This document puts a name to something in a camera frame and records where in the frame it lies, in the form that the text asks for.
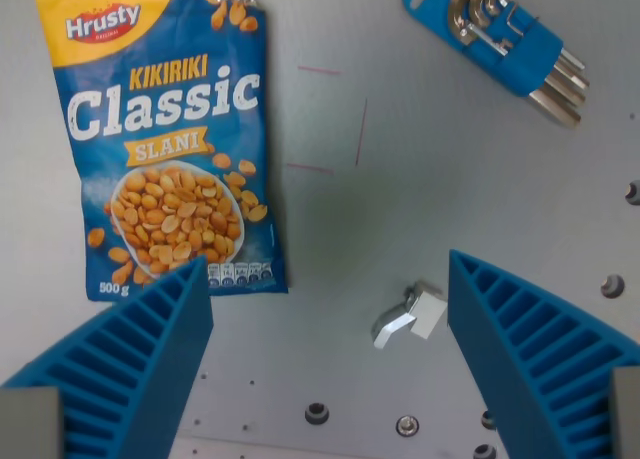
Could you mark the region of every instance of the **peanut bag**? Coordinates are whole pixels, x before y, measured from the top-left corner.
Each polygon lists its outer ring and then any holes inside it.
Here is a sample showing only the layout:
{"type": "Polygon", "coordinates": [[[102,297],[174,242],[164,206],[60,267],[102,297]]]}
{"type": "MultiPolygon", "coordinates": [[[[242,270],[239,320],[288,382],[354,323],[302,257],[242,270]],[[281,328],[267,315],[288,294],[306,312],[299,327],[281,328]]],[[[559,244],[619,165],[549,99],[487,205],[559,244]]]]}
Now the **peanut bag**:
{"type": "Polygon", "coordinates": [[[254,0],[36,0],[82,181],[87,295],[206,256],[212,295],[286,292],[254,0]]]}

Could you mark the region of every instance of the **screw head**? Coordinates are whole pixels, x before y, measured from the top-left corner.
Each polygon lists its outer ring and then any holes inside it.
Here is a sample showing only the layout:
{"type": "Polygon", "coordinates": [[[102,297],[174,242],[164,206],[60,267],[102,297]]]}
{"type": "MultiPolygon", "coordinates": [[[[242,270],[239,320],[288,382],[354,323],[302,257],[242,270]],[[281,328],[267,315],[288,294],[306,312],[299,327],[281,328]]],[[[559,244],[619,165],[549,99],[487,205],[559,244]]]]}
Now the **screw head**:
{"type": "Polygon", "coordinates": [[[396,423],[396,432],[402,437],[413,437],[419,430],[420,423],[413,416],[403,416],[396,423]]]}

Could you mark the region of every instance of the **gray table surface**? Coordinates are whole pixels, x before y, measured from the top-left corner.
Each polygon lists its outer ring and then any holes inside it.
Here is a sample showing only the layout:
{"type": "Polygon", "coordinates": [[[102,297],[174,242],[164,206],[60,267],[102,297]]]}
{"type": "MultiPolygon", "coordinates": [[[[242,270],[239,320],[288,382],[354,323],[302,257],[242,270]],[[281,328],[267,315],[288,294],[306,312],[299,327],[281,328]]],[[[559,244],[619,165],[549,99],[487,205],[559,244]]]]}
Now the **gray table surface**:
{"type": "MultiPolygon", "coordinates": [[[[446,287],[450,248],[640,339],[640,208],[624,200],[640,179],[637,0],[519,1],[588,63],[575,131],[514,99],[400,0],[261,0],[292,291],[214,300],[207,378],[181,437],[394,459],[464,459],[496,443],[444,324],[382,352],[369,337],[408,284],[446,287]],[[611,273],[627,282],[615,301],[599,293],[611,273]],[[331,411],[320,428],[303,419],[315,401],[331,411]],[[394,430],[405,414],[421,422],[411,440],[394,430]]],[[[101,307],[85,300],[79,180],[34,0],[0,7],[0,125],[1,381],[101,307]]]]}

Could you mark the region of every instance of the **blue key holder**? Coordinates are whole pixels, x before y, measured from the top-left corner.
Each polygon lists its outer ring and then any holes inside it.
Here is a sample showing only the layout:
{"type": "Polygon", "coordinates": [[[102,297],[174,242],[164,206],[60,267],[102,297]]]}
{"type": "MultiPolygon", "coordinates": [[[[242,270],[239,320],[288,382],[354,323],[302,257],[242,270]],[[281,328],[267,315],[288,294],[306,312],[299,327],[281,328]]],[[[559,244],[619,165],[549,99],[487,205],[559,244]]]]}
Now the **blue key holder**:
{"type": "Polygon", "coordinates": [[[509,0],[403,0],[409,13],[519,97],[575,127],[589,82],[562,39],[509,0]]]}

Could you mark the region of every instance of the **yellow banner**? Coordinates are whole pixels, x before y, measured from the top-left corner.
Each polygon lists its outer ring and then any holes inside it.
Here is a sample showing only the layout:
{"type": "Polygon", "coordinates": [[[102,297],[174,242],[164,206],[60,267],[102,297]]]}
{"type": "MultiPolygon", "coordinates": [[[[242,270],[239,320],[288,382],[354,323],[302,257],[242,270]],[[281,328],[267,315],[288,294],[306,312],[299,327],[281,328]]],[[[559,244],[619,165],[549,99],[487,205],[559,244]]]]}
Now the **yellow banner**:
{"type": "Polygon", "coordinates": [[[173,157],[207,152],[206,134],[207,127],[192,127],[141,141],[125,142],[124,147],[129,151],[127,166],[154,164],[173,157]]]}

